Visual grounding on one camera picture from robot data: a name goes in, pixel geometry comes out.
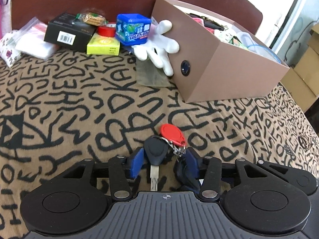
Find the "round blue-rimmed plastic container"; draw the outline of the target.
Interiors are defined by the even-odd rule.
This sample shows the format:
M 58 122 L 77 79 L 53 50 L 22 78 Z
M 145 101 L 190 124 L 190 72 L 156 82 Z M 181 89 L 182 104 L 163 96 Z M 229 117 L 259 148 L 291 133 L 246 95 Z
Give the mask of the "round blue-rimmed plastic container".
M 273 51 L 271 51 L 270 48 L 256 43 L 253 40 L 252 36 L 247 32 L 238 32 L 236 37 L 249 51 L 254 52 L 267 59 L 270 59 L 274 62 L 281 62 L 279 57 L 275 53 L 273 53 Z

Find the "floral drawstring pouch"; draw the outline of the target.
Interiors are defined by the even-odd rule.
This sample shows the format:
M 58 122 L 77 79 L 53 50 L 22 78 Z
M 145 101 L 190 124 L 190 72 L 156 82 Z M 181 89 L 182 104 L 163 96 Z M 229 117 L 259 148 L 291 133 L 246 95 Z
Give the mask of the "floral drawstring pouch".
M 16 49 L 15 37 L 19 31 L 12 30 L 1 38 L 1 59 L 11 68 L 22 57 L 21 51 Z

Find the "red key fob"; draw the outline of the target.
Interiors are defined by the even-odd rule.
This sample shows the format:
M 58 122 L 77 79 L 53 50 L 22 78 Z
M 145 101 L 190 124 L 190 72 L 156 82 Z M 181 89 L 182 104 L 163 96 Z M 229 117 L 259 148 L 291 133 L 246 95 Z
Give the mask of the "red key fob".
M 165 123 L 160 126 L 160 135 L 166 140 L 172 142 L 175 146 L 183 147 L 187 145 L 182 131 L 175 125 Z

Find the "brown monogram phone case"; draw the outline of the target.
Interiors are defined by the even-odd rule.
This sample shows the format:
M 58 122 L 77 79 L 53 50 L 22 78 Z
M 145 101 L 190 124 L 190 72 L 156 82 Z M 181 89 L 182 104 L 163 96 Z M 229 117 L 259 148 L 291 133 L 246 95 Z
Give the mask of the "brown monogram phone case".
M 202 22 L 203 22 L 203 25 L 205 27 L 208 27 L 208 28 L 211 28 L 211 29 L 218 29 L 220 31 L 223 31 L 224 30 L 224 26 L 223 25 L 220 25 L 219 23 L 213 21 L 213 20 L 210 20 L 209 18 L 205 17 L 205 16 L 198 16 L 196 14 L 193 14 L 193 13 L 188 13 L 188 15 L 190 17 L 192 17 L 193 19 L 201 19 Z

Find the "patterned letter table cloth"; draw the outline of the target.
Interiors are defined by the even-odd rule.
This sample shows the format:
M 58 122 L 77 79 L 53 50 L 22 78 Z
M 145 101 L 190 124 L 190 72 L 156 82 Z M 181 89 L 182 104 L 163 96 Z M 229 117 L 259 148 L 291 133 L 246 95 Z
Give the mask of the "patterned letter table cloth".
M 27 229 L 21 199 L 85 158 L 129 155 L 164 123 L 200 155 L 245 158 L 318 176 L 318 136 L 282 85 L 266 97 L 186 103 L 174 84 L 136 82 L 136 60 L 61 49 L 1 62 L 1 238 Z

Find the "black car keys bunch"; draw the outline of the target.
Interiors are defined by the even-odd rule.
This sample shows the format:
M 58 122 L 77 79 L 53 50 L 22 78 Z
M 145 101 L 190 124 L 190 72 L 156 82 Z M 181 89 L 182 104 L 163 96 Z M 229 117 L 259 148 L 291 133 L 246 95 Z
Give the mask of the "black car keys bunch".
M 173 141 L 165 137 L 154 135 L 147 138 L 143 144 L 143 148 L 150 163 L 150 191 L 156 192 L 158 190 L 160 165 L 168 151 L 171 150 L 179 159 L 185 154 L 186 146 L 174 144 Z

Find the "packaged cookies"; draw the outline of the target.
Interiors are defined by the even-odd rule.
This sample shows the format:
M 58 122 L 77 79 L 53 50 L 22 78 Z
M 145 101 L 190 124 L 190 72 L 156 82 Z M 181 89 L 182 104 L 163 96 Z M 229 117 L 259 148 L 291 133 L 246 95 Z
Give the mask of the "packaged cookies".
M 93 12 L 79 13 L 76 15 L 76 20 L 93 26 L 104 26 L 108 24 L 105 17 Z

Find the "cardboard boxes stack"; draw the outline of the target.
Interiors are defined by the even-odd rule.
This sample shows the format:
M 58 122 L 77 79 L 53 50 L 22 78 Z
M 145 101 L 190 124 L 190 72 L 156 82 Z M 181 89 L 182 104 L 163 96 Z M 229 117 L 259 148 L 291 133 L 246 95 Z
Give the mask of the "cardboard boxes stack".
M 309 110 L 318 100 L 318 24 L 311 28 L 310 34 L 308 48 L 302 58 L 281 80 L 303 112 Z

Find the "clear ziplock bag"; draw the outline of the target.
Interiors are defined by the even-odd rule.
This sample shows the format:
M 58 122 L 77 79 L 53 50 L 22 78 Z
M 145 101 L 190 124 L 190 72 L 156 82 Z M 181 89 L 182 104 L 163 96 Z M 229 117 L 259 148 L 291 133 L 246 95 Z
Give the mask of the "clear ziplock bag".
M 14 36 L 15 48 L 27 55 L 47 60 L 59 46 L 44 41 L 47 25 L 33 17 Z

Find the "brown cardboard storage box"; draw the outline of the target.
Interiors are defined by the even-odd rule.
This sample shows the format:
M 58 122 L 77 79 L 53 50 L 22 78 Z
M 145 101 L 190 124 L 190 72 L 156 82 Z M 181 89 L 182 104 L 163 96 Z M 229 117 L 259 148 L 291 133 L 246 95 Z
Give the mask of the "brown cardboard storage box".
M 167 37 L 179 43 L 178 53 L 170 54 L 173 80 L 187 103 L 266 96 L 289 71 L 254 52 L 220 41 L 195 22 L 187 12 L 226 23 L 236 32 L 246 31 L 235 21 L 213 11 L 178 0 L 156 0 L 152 18 L 169 20 Z

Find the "red tape roll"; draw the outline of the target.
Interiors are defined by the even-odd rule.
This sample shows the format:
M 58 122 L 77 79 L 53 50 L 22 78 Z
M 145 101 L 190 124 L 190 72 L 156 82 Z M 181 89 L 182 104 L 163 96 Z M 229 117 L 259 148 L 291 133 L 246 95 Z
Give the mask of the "red tape roll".
M 111 22 L 111 23 L 108 23 L 106 25 L 99 26 L 97 28 L 97 33 L 100 36 L 104 36 L 104 37 L 111 37 L 111 38 L 115 37 L 116 23 Z

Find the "blue gum box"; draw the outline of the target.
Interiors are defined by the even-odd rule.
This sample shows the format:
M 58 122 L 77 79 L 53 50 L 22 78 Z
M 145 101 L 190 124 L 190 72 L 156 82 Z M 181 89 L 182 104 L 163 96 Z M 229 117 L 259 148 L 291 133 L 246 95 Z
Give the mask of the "blue gum box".
M 125 46 L 147 42 L 151 19 L 141 14 L 119 14 L 116 19 L 115 38 Z

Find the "pink thermos bottle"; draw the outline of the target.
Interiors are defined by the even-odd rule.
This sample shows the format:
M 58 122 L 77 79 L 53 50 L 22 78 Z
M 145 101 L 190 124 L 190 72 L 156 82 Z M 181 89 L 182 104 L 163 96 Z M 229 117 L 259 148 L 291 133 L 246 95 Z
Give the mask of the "pink thermos bottle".
M 11 30 L 11 0 L 1 0 L 1 38 Z

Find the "yellow-green small box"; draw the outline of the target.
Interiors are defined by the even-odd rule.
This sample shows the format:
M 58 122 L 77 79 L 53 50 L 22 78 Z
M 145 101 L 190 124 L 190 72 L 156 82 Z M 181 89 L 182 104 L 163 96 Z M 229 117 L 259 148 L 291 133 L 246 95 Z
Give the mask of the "yellow-green small box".
M 104 37 L 95 33 L 87 44 L 88 55 L 119 55 L 120 42 L 115 37 Z

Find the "black product box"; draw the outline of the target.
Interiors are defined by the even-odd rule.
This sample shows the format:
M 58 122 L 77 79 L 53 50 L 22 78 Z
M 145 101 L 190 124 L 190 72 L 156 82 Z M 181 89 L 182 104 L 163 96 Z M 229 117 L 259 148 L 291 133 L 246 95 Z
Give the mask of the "black product box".
M 48 22 L 44 41 L 86 53 L 87 44 L 97 27 L 84 23 L 75 15 L 63 13 Z

